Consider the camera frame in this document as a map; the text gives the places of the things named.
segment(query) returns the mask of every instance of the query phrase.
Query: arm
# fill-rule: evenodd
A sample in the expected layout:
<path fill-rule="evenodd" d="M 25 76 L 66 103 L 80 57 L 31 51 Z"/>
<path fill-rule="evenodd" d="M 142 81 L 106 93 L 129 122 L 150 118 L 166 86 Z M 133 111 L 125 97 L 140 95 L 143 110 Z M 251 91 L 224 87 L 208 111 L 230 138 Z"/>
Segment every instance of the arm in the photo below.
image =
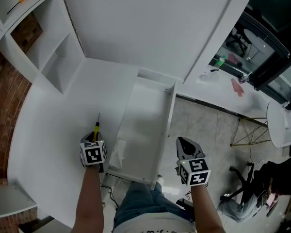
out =
<path fill-rule="evenodd" d="M 72 233 L 102 233 L 103 224 L 99 172 L 96 166 L 89 166 L 83 178 Z"/>
<path fill-rule="evenodd" d="M 204 185 L 191 187 L 196 230 L 199 233 L 225 233 L 219 215 Z"/>

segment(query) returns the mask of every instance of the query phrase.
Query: tiled floor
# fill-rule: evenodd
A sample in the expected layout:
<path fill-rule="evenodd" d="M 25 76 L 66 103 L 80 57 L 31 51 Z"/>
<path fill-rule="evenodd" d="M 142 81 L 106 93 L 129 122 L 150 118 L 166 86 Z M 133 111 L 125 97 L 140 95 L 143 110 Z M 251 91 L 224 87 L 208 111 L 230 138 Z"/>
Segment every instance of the tiled floor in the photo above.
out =
<path fill-rule="evenodd" d="M 176 202 L 180 198 L 185 198 L 185 194 L 190 190 L 181 184 L 180 178 L 174 170 L 177 161 L 176 139 L 179 136 L 196 141 L 206 154 L 208 158 L 207 164 L 211 169 L 208 191 L 216 207 L 222 194 L 237 190 L 240 182 L 237 180 L 236 175 L 229 172 L 228 169 L 230 166 L 235 166 L 246 177 L 248 173 L 246 163 L 251 162 L 249 146 L 230 147 L 237 123 L 238 118 L 235 116 L 176 98 L 169 137 L 166 141 L 160 166 L 160 174 L 164 177 L 163 193 L 166 198 Z M 245 125 L 248 131 L 258 126 L 250 122 L 245 123 Z M 257 131 L 257 135 L 264 132 L 263 128 Z M 244 136 L 245 130 L 240 126 L 235 140 Z M 268 137 L 266 133 L 260 139 L 266 140 Z M 255 162 L 263 160 L 264 162 L 280 163 L 286 160 L 286 158 L 282 157 L 282 149 L 276 149 L 271 142 L 253 145 L 251 156 Z M 128 182 L 120 181 L 117 188 L 121 187 L 121 189 L 114 189 L 114 197 L 118 202 L 121 202 L 124 197 L 123 190 L 125 189 L 123 187 L 128 185 Z M 220 215 L 220 217 L 227 233 L 272 233 L 276 231 L 283 218 L 282 214 L 286 209 L 288 200 L 289 197 L 282 196 L 270 217 L 266 217 L 265 208 L 255 217 L 241 224 L 237 224 L 231 219 L 227 220 L 224 215 Z M 105 232 L 108 232 L 112 222 L 106 222 L 106 224 Z"/>

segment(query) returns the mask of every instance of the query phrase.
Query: shoe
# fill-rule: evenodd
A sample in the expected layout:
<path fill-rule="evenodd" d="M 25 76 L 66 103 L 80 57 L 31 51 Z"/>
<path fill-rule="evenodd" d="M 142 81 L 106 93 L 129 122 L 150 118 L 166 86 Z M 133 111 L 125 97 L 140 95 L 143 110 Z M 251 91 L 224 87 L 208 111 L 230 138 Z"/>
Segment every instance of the shoe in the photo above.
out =
<path fill-rule="evenodd" d="M 163 177 L 162 177 L 160 174 L 157 176 L 157 180 L 156 180 L 156 182 L 157 182 L 158 184 L 160 184 L 161 186 L 164 185 L 164 179 L 163 179 Z"/>

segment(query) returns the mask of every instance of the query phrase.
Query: person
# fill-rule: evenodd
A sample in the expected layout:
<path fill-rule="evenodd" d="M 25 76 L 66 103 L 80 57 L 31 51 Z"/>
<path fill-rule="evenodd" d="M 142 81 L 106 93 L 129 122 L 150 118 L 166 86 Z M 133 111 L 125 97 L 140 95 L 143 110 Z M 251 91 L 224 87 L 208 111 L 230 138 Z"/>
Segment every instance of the person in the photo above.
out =
<path fill-rule="evenodd" d="M 102 233 L 104 226 L 99 167 L 86 168 L 72 233 Z M 190 233 L 195 232 L 190 214 L 162 194 L 162 177 L 153 191 L 132 182 L 118 208 L 113 233 Z M 225 233 L 219 215 L 204 185 L 192 186 L 195 225 L 199 233 Z"/>

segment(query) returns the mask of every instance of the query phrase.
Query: white t-shirt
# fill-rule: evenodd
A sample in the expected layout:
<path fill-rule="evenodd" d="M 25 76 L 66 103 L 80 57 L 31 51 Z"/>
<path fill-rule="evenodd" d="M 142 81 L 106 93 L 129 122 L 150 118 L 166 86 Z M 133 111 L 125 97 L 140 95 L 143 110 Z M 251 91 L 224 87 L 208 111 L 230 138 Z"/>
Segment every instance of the white t-shirt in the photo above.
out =
<path fill-rule="evenodd" d="M 113 233 L 193 233 L 189 221 L 169 212 L 146 213 L 128 220 L 115 228 Z"/>

